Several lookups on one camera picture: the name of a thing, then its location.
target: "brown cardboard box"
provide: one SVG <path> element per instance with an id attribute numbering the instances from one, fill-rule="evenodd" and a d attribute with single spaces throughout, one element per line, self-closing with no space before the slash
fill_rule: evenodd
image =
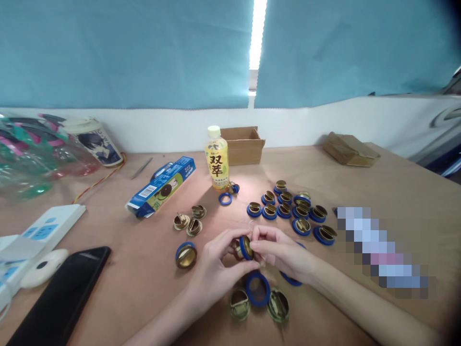
<path id="1" fill-rule="evenodd" d="M 352 135 L 337 135 L 330 132 L 323 149 L 340 164 L 371 167 L 381 157 Z"/>
<path id="2" fill-rule="evenodd" d="M 221 129 L 229 148 L 229 166 L 258 164 L 261 161 L 265 139 L 259 138 L 258 127 Z"/>

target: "phone screen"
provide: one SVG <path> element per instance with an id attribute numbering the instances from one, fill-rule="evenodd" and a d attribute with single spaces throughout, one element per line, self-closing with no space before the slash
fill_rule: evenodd
<path id="1" fill-rule="evenodd" d="M 65 345 L 109 253 L 110 248 L 98 247 L 70 255 L 7 346 Z"/>

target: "cardboard box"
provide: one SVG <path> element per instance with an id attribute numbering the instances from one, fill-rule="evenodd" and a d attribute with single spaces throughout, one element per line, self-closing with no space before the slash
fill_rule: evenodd
<path id="1" fill-rule="evenodd" d="M 156 212 L 165 201 L 195 171 L 194 160 L 183 156 L 165 172 L 144 186 L 125 205 L 136 217 L 148 218 Z"/>
<path id="2" fill-rule="evenodd" d="M 352 135 L 337 135 L 330 132 L 323 149 L 340 164 L 371 167 L 381 157 Z"/>
<path id="3" fill-rule="evenodd" d="M 258 127 L 221 129 L 229 148 L 229 166 L 258 164 L 261 161 L 265 139 L 259 138 Z"/>

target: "white power strip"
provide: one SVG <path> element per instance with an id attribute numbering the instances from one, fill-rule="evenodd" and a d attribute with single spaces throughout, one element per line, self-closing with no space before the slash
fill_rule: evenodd
<path id="1" fill-rule="evenodd" d="M 30 267 L 54 249 L 85 210 L 86 207 L 80 204 L 50 208 L 22 233 L 25 238 L 45 243 L 45 247 L 32 259 L 0 262 L 0 273 L 4 273 L 2 281 L 9 283 L 13 296 L 18 292 L 21 279 Z M 9 300 L 8 287 L 0 282 L 0 311 L 8 304 Z"/>

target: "blue curtain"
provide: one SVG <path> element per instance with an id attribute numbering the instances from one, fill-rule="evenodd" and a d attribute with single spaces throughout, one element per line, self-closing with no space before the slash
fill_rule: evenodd
<path id="1" fill-rule="evenodd" d="M 252 0 L 0 2 L 0 106 L 246 108 Z"/>
<path id="2" fill-rule="evenodd" d="M 431 93 L 461 65 L 440 0 L 268 0 L 256 108 Z"/>

